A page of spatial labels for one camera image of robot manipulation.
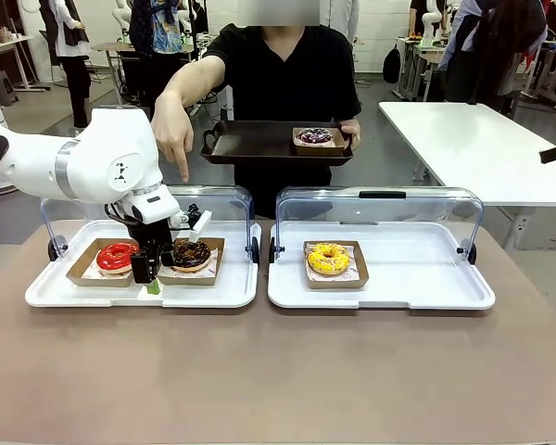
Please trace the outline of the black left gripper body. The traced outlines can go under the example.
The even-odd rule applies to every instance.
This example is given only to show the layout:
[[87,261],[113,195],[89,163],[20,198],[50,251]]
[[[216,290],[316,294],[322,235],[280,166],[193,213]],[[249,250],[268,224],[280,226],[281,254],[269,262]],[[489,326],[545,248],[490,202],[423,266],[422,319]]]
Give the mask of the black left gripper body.
[[148,255],[160,255],[172,250],[171,229],[167,220],[152,223],[125,222],[129,236]]

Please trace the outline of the person right hand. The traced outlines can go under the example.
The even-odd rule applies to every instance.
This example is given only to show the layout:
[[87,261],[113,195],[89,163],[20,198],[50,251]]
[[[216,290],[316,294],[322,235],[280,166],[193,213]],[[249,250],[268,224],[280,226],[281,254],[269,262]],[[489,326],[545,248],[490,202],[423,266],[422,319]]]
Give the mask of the person right hand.
[[173,91],[164,91],[156,100],[151,121],[158,149],[168,162],[175,163],[182,181],[189,181],[187,155],[193,149],[194,131],[182,99]]

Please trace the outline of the person left hand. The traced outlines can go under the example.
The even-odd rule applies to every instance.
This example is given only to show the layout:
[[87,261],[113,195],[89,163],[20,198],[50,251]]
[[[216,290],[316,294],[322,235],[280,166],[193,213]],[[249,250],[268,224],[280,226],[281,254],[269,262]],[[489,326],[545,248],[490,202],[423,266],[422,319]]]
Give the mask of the person left hand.
[[356,119],[340,121],[340,131],[347,141],[347,146],[352,152],[356,151],[360,145],[360,123]]

